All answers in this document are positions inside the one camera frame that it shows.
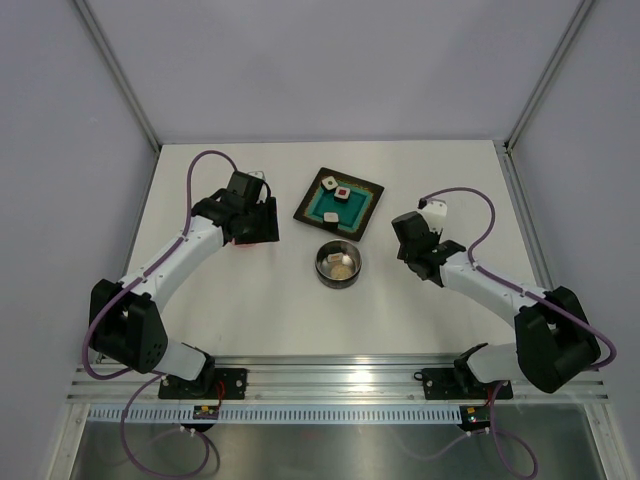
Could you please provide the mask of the white sushi red centre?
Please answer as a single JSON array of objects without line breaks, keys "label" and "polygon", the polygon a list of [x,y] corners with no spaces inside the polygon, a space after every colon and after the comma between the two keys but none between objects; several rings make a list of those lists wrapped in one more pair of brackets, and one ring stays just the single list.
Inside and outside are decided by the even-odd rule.
[{"label": "white sushi red centre", "polygon": [[351,195],[351,189],[348,187],[338,187],[335,191],[334,191],[334,200],[337,202],[347,202],[350,198]]}]

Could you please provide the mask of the round steel lunch box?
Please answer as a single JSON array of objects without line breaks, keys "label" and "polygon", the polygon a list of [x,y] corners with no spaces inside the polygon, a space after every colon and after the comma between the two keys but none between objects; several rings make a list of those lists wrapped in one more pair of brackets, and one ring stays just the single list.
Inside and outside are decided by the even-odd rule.
[{"label": "round steel lunch box", "polygon": [[359,249],[346,240],[331,240],[316,252],[314,267],[317,279],[326,287],[345,289],[359,278],[363,259]]}]

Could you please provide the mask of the round cream steamed bun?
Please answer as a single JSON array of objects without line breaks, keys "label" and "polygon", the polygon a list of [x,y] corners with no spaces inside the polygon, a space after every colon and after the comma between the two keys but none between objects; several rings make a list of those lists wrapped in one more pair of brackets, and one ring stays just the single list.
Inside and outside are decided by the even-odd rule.
[{"label": "round cream steamed bun", "polygon": [[331,269],[330,276],[335,280],[346,280],[352,276],[352,270],[347,265],[336,265]]}]

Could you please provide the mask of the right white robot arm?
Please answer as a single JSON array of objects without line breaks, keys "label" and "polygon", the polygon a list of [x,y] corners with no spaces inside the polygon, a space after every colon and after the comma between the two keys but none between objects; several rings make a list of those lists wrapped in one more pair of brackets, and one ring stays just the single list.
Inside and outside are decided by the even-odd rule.
[{"label": "right white robot arm", "polygon": [[463,395],[476,396],[490,384],[521,379],[551,394],[599,360],[598,340],[571,290],[546,291],[494,279],[472,263],[465,247],[442,242],[418,211],[391,225],[399,241],[397,258],[421,280],[473,300],[514,330],[510,343],[481,343],[456,358],[452,377]]}]

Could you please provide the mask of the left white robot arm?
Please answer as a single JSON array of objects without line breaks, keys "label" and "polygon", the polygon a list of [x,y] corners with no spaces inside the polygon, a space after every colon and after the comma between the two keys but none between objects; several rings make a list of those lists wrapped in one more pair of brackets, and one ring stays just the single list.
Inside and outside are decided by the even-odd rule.
[{"label": "left white robot arm", "polygon": [[279,239],[277,204],[261,172],[232,173],[226,187],[188,205],[186,225],[150,261],[117,282],[103,279],[91,291],[84,342],[126,371],[164,374],[195,398],[215,388],[215,360],[169,338],[161,313],[200,266],[228,244]]}]

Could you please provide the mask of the white sushi dark centre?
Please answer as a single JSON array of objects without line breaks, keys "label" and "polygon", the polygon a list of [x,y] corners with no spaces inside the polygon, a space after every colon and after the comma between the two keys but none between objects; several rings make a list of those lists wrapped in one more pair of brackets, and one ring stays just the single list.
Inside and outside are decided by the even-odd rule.
[{"label": "white sushi dark centre", "polygon": [[337,212],[324,212],[323,213],[323,222],[325,224],[338,225],[340,222],[340,217]]}]

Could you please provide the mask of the white sushi green centre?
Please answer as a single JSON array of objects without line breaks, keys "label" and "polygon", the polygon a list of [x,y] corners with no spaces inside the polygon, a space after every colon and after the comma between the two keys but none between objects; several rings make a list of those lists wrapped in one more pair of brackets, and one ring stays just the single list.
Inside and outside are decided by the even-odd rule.
[{"label": "white sushi green centre", "polygon": [[320,184],[325,191],[334,191],[338,187],[338,182],[333,176],[322,178]]}]

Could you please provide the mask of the black teal square plate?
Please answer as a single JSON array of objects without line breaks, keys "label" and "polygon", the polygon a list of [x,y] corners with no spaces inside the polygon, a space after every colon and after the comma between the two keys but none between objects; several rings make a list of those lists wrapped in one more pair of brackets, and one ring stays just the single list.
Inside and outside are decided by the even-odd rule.
[{"label": "black teal square plate", "polygon": [[[321,187],[321,179],[327,176],[333,176],[338,182],[338,187],[351,189],[347,202],[341,203],[334,200],[334,191],[338,187],[334,191],[325,191]],[[338,237],[359,242],[384,191],[385,188],[382,185],[321,167],[293,214],[293,219],[320,230],[333,232]],[[323,213],[328,211],[339,214],[338,225],[323,222]]]}]

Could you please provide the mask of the left small circuit board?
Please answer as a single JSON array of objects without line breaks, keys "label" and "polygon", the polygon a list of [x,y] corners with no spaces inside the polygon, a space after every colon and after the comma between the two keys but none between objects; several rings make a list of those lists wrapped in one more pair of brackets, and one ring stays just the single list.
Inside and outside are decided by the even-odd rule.
[{"label": "left small circuit board", "polygon": [[220,408],[211,405],[196,405],[193,411],[194,420],[212,420],[217,421],[219,418]]}]

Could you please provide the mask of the small circuit board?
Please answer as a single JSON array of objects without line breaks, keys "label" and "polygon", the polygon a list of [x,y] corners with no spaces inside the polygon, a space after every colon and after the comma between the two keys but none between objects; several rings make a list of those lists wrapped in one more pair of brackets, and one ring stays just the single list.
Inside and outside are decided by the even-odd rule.
[{"label": "small circuit board", "polygon": [[196,405],[193,411],[194,420],[212,420],[217,421],[219,418],[220,408],[211,405]]},{"label": "small circuit board", "polygon": [[460,418],[459,428],[465,432],[484,430],[490,427],[488,406],[461,406]]}]

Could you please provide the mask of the right small circuit board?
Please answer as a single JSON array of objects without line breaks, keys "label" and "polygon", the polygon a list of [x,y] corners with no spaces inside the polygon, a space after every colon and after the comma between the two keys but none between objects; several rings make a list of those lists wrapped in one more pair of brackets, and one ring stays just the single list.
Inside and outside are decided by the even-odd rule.
[{"label": "right small circuit board", "polygon": [[461,406],[460,418],[459,428],[465,432],[484,430],[490,427],[488,406]]}]

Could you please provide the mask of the aluminium front rail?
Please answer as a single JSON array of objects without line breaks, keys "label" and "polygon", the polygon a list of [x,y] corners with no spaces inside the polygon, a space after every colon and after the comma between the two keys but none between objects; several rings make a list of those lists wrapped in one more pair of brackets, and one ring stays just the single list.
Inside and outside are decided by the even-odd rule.
[{"label": "aluminium front rail", "polygon": [[[423,403],[414,373],[453,364],[451,355],[221,356],[216,366],[245,368],[247,404],[406,404]],[[151,375],[127,373],[99,381],[76,368],[66,403],[124,403]],[[607,404],[601,372],[585,372],[554,394],[526,380],[511,380],[513,402],[523,404]]]}]

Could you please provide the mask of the aluminium rail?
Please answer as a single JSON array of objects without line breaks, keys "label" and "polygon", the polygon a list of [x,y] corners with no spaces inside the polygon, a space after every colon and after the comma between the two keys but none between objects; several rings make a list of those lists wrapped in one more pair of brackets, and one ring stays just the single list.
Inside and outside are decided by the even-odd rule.
[{"label": "aluminium rail", "polygon": [[550,230],[545,224],[544,201],[530,168],[516,152],[507,149],[506,142],[494,140],[493,146],[509,192],[516,219],[525,244],[535,280],[548,289],[559,286],[572,290],[580,302],[584,301],[576,284],[567,281],[555,262],[554,251],[549,237]]},{"label": "aluminium rail", "polygon": [[[221,356],[216,366],[245,368],[247,404],[406,404],[423,403],[414,373],[453,364],[451,355]],[[127,373],[99,381],[76,368],[66,403],[124,403],[151,375]],[[554,394],[526,380],[511,380],[513,402],[523,404],[607,404],[601,372],[585,372]]]}]

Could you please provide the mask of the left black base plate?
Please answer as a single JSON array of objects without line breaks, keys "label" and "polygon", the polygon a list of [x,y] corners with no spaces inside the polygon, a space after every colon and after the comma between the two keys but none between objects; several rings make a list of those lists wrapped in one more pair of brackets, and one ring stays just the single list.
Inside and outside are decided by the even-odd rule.
[{"label": "left black base plate", "polygon": [[213,367],[196,380],[184,380],[169,375],[162,381],[158,397],[162,400],[244,400],[248,370],[244,368]]}]

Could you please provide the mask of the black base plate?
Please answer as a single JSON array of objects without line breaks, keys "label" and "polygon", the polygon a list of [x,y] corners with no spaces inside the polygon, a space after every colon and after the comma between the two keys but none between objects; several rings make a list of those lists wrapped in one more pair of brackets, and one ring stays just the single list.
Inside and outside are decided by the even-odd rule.
[{"label": "black base plate", "polygon": [[244,400],[248,370],[244,368],[213,367],[196,380],[184,380],[169,375],[162,381],[158,397],[162,400]]},{"label": "black base plate", "polygon": [[453,367],[427,367],[413,373],[413,379],[422,385],[426,400],[484,400],[492,398],[497,382],[464,383],[456,378]]}]

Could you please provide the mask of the left frame post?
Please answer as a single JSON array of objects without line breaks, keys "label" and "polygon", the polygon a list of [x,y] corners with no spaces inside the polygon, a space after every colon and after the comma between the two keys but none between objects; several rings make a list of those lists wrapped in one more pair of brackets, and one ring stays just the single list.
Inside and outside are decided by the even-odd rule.
[{"label": "left frame post", "polygon": [[70,0],[69,4],[83,28],[86,30],[90,41],[94,45],[99,58],[103,62],[129,112],[133,116],[142,136],[154,155],[158,157],[162,147],[161,141],[127,78],[113,46],[90,2],[86,0]]}]

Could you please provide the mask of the frame post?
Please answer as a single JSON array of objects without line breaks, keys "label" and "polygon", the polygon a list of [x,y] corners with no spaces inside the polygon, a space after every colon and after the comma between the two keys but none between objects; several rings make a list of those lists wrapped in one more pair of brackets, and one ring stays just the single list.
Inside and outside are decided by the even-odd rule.
[{"label": "frame post", "polygon": [[577,42],[598,4],[599,1],[597,0],[581,0],[578,2],[549,59],[545,63],[521,113],[504,141],[504,149],[507,154],[511,155],[513,153],[519,140],[534,119],[534,116],[552,87],[555,78],[567,60],[571,49]]},{"label": "frame post", "polygon": [[154,155],[158,157],[162,147],[161,141],[127,78],[113,46],[90,2],[86,0],[70,0],[69,4],[83,28],[86,30],[90,41],[94,45],[99,58],[103,62],[129,112],[133,116],[142,136]]}]

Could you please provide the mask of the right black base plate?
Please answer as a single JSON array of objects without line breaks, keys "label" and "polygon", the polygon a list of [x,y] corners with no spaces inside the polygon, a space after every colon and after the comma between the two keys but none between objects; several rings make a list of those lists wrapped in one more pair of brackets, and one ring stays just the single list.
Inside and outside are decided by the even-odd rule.
[{"label": "right black base plate", "polygon": [[484,400],[492,398],[497,382],[464,383],[456,378],[453,367],[427,367],[413,373],[413,379],[422,385],[426,400]]}]

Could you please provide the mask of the right side aluminium rail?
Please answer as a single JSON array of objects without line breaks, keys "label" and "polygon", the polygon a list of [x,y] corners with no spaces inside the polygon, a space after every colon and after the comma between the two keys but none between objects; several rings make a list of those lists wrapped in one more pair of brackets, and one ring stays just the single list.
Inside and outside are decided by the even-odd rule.
[{"label": "right side aluminium rail", "polygon": [[572,290],[580,302],[584,301],[576,284],[567,281],[555,262],[554,251],[549,237],[550,230],[545,224],[544,201],[530,168],[516,152],[507,149],[506,142],[494,140],[493,146],[509,192],[516,219],[525,244],[535,280],[548,289],[559,286]]}]

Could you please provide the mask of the right frame post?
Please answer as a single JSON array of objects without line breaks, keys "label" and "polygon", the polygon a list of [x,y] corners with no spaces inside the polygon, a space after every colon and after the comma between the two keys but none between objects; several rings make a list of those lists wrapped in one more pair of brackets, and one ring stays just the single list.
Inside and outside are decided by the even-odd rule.
[{"label": "right frame post", "polygon": [[577,42],[598,4],[599,1],[597,0],[581,0],[578,2],[549,59],[545,63],[521,113],[504,141],[504,149],[507,154],[511,155],[513,153],[519,140],[534,119],[534,116],[552,87],[555,78],[567,60],[571,49]]}]

